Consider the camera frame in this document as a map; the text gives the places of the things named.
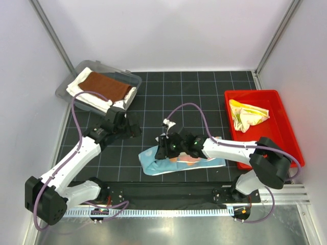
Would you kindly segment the blue white cloth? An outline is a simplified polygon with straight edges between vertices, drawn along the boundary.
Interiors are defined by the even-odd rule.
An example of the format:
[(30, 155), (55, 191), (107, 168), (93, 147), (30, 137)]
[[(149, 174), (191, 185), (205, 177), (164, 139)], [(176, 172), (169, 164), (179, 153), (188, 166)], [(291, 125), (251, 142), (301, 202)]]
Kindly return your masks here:
[(226, 161), (219, 158), (192, 158), (184, 153), (177, 158), (156, 160), (155, 154), (158, 146), (153, 146), (138, 155), (139, 162), (145, 175), (157, 176), (180, 172), (184, 170), (207, 169), (225, 167)]

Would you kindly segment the brown towel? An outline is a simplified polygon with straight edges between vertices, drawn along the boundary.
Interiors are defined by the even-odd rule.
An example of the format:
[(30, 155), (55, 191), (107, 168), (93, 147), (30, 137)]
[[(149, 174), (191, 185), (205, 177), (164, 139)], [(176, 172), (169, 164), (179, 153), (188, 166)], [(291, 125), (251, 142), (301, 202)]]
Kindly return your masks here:
[(125, 98), (132, 89), (131, 85), (92, 71), (87, 78), (78, 84), (83, 91), (92, 91), (101, 94), (113, 103)]

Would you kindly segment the white towel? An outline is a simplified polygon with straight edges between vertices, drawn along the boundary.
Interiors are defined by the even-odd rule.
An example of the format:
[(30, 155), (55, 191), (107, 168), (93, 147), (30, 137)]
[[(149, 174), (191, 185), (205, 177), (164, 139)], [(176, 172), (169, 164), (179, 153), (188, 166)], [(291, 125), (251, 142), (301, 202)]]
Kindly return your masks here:
[[(77, 100), (82, 101), (82, 102), (86, 103), (87, 105), (92, 106), (92, 107), (100, 110), (101, 112), (105, 113), (112, 106), (113, 102), (111, 100), (106, 99), (104, 96), (102, 96), (101, 94), (98, 94), (96, 92), (83, 91), (78, 86), (78, 84), (83, 82), (92, 71), (93, 70), (91, 70), (88, 67), (84, 68), (78, 74), (78, 76), (71, 83), (68, 84), (68, 86), (66, 88), (66, 92), (68, 92), (68, 94), (71, 96), (76, 95)], [(134, 86), (134, 85), (131, 85), (131, 86), (132, 86), (132, 89), (128, 92), (128, 94), (125, 96), (125, 98), (122, 99), (126, 103), (126, 109), (129, 107), (129, 105), (133, 101), (133, 99), (136, 95), (136, 92), (137, 92), (136, 86)]]

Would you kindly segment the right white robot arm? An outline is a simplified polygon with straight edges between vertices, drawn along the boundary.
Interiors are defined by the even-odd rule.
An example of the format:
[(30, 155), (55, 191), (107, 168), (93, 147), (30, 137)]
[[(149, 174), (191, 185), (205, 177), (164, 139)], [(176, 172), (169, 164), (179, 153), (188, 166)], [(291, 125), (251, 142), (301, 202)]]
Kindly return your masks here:
[(194, 135), (190, 131), (171, 127), (157, 137), (156, 160), (171, 159), (182, 153), (193, 158), (215, 158), (249, 165), (251, 171), (237, 177), (231, 185), (230, 196), (242, 202), (262, 187), (282, 189), (291, 166), (290, 157), (269, 138), (258, 141), (232, 141)]

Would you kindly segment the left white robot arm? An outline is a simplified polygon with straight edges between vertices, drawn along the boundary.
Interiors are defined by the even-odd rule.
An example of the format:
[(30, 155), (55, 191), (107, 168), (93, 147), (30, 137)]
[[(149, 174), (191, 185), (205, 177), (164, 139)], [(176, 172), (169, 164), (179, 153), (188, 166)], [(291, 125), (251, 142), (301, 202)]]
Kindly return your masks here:
[(67, 210), (88, 201), (104, 204), (109, 189), (103, 181), (91, 177), (73, 187), (71, 181), (113, 142), (141, 134), (138, 116), (118, 107), (111, 107), (95, 126), (79, 132), (77, 145), (59, 163), (41, 177), (31, 176), (25, 182), (25, 208), (33, 213), (35, 227), (42, 229), (39, 219), (55, 225)]

